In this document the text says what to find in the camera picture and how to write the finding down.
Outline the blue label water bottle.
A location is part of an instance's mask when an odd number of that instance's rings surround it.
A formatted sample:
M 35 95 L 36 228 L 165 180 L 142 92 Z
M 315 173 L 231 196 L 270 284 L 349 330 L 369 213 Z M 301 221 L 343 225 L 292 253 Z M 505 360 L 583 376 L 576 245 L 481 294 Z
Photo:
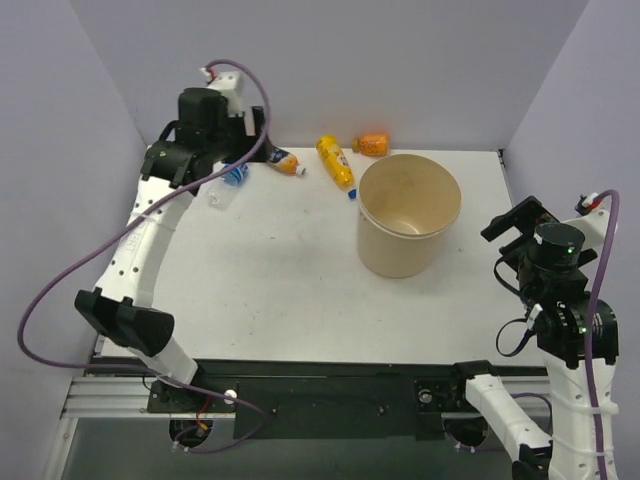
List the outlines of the blue label water bottle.
M 207 188 L 207 199 L 210 207 L 226 210 L 249 176 L 249 167 L 242 164 L 233 170 L 212 180 Z

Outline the orange bottle with blue label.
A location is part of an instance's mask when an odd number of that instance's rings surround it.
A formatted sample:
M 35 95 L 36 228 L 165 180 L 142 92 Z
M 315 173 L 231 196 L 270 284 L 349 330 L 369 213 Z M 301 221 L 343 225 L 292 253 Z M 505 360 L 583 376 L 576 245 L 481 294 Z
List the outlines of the orange bottle with blue label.
M 271 149 L 268 165 L 284 175 L 302 177 L 306 174 L 306 168 L 295 155 L 276 146 Z

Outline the tan round bin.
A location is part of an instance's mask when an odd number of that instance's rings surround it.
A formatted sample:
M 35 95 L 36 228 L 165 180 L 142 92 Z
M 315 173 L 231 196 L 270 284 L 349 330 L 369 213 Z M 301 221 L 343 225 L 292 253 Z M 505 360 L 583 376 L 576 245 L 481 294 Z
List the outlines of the tan round bin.
M 457 220 L 462 192 L 439 163 L 393 154 L 371 164 L 357 187 L 357 252 L 380 276 L 413 277 L 424 271 Z

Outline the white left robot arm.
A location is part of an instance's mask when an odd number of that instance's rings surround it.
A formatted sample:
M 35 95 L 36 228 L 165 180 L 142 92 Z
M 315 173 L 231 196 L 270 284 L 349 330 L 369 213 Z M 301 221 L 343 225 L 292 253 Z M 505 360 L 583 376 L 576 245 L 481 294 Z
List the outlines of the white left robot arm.
M 246 131 L 236 87 L 194 87 L 178 98 L 178 117 L 146 151 L 127 233 L 92 290 L 75 308 L 102 336 L 127 349 L 158 376 L 191 384 L 198 365 L 175 339 L 174 317 L 153 306 L 156 280 L 180 219 L 216 163 L 264 163 L 272 146 L 265 111 L 251 110 Z

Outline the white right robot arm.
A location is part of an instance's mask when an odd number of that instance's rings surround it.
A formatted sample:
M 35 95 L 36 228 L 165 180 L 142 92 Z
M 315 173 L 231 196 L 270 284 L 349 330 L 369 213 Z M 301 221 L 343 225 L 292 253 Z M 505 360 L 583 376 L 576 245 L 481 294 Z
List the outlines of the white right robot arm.
M 491 220 L 491 242 L 514 228 L 499 262 L 518 281 L 513 293 L 526 309 L 524 348 L 536 341 L 550 388 L 552 431 L 546 433 L 516 402 L 487 361 L 458 363 L 456 397 L 473 407 L 497 435 L 515 479 L 614 479 L 617 476 L 611 398 L 619 330 L 599 297 L 617 227 L 615 190 L 581 196 L 576 217 L 558 220 L 534 196 Z

